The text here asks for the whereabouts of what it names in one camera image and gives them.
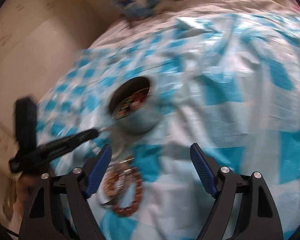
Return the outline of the left human hand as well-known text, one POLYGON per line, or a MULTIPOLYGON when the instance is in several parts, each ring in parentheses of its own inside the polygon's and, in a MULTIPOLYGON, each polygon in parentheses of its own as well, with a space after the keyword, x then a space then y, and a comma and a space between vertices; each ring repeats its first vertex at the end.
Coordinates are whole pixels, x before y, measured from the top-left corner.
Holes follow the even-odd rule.
POLYGON ((22 173, 18 178, 8 179, 2 206, 8 221, 12 220, 13 215, 23 216, 31 195, 40 181, 41 175, 26 173, 22 173))

